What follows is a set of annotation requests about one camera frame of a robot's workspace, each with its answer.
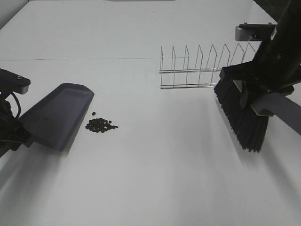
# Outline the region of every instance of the black cable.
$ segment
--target black cable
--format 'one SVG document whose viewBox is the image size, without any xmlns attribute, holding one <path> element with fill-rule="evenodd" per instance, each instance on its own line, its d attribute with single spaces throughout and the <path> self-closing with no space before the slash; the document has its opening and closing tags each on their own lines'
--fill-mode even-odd
<svg viewBox="0 0 301 226">
<path fill-rule="evenodd" d="M 17 96 L 16 96 L 14 93 L 11 93 L 11 95 L 12 95 L 13 98 L 15 99 L 16 104 L 17 104 L 17 106 L 18 106 L 18 113 L 17 113 L 17 115 L 15 116 L 15 118 L 18 119 L 19 116 L 20 116 L 20 114 L 21 114 L 21 105 L 20 105 L 20 102 L 19 102 Z"/>
</svg>

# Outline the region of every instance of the dish rack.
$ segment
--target dish rack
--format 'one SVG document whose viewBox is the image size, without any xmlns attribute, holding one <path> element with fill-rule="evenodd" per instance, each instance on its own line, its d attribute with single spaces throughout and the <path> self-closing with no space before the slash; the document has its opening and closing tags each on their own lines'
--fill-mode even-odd
<svg viewBox="0 0 301 226">
<path fill-rule="evenodd" d="M 184 57 L 177 57 L 175 48 L 172 46 L 171 58 L 164 57 L 161 46 L 160 87 L 161 89 L 214 87 L 219 81 L 219 72 L 222 67 L 252 60 L 257 48 L 254 48 L 250 42 L 237 43 L 231 54 L 228 45 L 224 44 L 218 56 L 216 47 L 212 44 L 208 58 L 204 61 L 204 53 L 200 45 L 194 57 L 190 55 L 187 46 L 185 46 Z"/>
</svg>

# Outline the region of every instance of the white table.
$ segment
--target white table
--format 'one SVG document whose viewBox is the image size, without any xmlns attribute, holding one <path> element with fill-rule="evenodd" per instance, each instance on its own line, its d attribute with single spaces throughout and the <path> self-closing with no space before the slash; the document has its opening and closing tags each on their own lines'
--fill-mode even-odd
<svg viewBox="0 0 301 226">
<path fill-rule="evenodd" d="M 1 226 L 300 225 L 298 134 L 273 117 L 248 153 L 212 89 L 159 90 L 160 45 L 231 45 L 235 25 L 269 20 L 249 1 L 219 2 L 32 1 L 0 30 L 0 67 L 32 81 L 23 111 L 80 83 L 95 92 L 84 123 L 95 111 L 119 125 L 83 125 L 69 153 L 34 144 L 0 158 Z"/>
</svg>

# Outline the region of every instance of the broom bristles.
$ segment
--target broom bristles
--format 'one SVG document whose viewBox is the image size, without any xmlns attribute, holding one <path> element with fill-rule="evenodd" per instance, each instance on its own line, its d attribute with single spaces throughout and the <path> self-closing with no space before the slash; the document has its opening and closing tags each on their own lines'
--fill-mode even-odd
<svg viewBox="0 0 301 226">
<path fill-rule="evenodd" d="M 233 81 L 219 81 L 214 92 L 242 148 L 259 152 L 269 117 L 258 116 L 249 105 L 242 110 L 240 92 Z"/>
</svg>

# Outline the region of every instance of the pile of coffee beans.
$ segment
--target pile of coffee beans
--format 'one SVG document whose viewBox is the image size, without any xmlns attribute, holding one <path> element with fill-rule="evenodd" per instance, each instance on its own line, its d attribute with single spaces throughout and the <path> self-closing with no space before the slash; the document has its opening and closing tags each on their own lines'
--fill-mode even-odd
<svg viewBox="0 0 301 226">
<path fill-rule="evenodd" d="M 111 129 L 116 129 L 118 126 L 111 125 L 112 121 L 105 120 L 103 118 L 95 118 L 89 120 L 89 123 L 86 125 L 86 129 L 95 132 L 95 133 L 104 133 L 106 131 L 109 131 Z"/>
</svg>

